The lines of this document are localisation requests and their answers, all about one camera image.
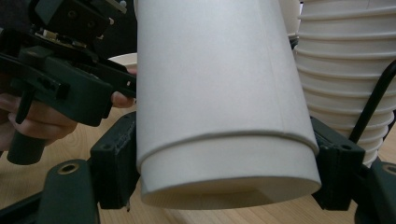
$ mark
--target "stacked white cup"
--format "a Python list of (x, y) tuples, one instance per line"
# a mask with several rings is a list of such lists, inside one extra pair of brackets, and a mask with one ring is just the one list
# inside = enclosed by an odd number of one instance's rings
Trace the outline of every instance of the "stacked white cup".
[[(349, 137), (386, 67), (396, 59), (396, 1), (304, 1), (294, 58), (310, 115)], [(370, 165), (393, 122), (393, 81), (358, 145)]]

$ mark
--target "cup bottom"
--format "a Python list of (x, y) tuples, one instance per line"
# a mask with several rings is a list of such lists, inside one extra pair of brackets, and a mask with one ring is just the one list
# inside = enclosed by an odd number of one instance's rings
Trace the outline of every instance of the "cup bottom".
[(278, 203), (320, 188), (312, 148), (272, 135), (180, 144), (150, 155), (140, 168), (142, 201), (175, 209)]

